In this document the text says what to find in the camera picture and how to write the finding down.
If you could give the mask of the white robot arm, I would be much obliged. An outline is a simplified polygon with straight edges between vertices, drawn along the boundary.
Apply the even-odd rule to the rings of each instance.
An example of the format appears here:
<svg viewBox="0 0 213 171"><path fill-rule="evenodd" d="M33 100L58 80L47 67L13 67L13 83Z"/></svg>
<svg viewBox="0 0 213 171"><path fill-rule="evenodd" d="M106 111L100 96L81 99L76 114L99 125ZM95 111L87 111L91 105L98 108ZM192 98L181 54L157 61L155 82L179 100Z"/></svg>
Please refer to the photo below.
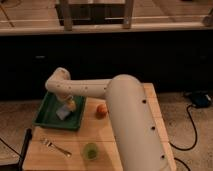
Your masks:
<svg viewBox="0 0 213 171"><path fill-rule="evenodd" d="M172 171L140 81L127 74L112 79L71 80L57 68L45 87L60 100L70 95L105 99L123 171Z"/></svg>

